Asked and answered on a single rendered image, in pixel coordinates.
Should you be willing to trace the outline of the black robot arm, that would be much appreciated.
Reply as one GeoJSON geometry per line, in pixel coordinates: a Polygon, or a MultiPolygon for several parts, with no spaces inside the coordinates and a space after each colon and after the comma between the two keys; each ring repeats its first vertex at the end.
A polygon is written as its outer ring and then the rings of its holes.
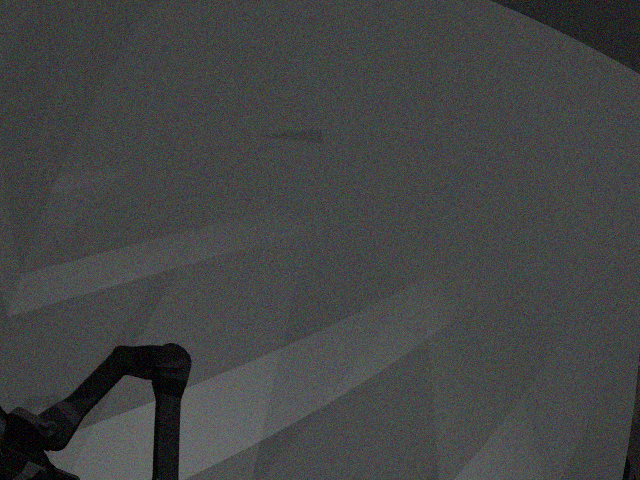
{"type": "Polygon", "coordinates": [[[22,407],[7,414],[0,406],[0,449],[15,446],[36,463],[42,455],[46,480],[55,466],[44,452],[66,447],[84,416],[124,375],[152,380],[156,399],[152,480],[178,480],[181,399],[188,382],[191,356],[175,343],[121,345],[65,399],[38,416],[22,407]]]}

